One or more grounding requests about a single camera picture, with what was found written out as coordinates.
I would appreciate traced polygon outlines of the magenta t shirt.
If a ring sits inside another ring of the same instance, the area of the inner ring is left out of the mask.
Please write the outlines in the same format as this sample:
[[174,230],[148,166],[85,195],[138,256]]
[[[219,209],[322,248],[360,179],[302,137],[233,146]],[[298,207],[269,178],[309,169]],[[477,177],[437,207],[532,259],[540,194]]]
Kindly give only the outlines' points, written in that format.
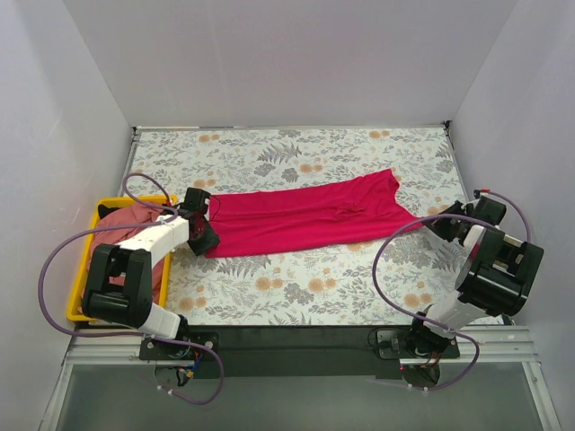
[[396,202],[391,170],[281,191],[215,195],[209,222],[219,244],[209,258],[233,258],[385,238],[417,218]]

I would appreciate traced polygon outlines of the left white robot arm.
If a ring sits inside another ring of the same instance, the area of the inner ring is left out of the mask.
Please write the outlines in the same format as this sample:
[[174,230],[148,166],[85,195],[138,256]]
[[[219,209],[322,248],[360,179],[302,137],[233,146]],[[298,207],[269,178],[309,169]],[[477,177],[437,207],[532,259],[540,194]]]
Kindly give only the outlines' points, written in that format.
[[168,357],[185,357],[190,335],[180,330],[182,317],[153,301],[153,269],[184,243],[196,256],[219,244],[208,222],[210,200],[205,190],[189,188],[177,211],[160,215],[156,225],[125,241],[97,246],[84,289],[84,315],[159,337]]

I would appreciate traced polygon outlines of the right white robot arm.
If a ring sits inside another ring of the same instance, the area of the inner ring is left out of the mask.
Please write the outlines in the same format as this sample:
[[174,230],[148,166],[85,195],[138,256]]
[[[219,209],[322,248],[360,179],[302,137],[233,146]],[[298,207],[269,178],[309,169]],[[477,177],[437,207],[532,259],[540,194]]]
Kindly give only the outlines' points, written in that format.
[[470,251],[455,291],[434,303],[412,321],[407,348],[427,356],[439,341],[449,341],[464,326],[485,317],[513,316],[525,305],[544,256],[544,249],[519,240],[500,229],[510,201],[487,189],[478,189],[469,203],[455,202],[445,212],[456,219],[429,221],[424,225],[439,238],[458,242]]

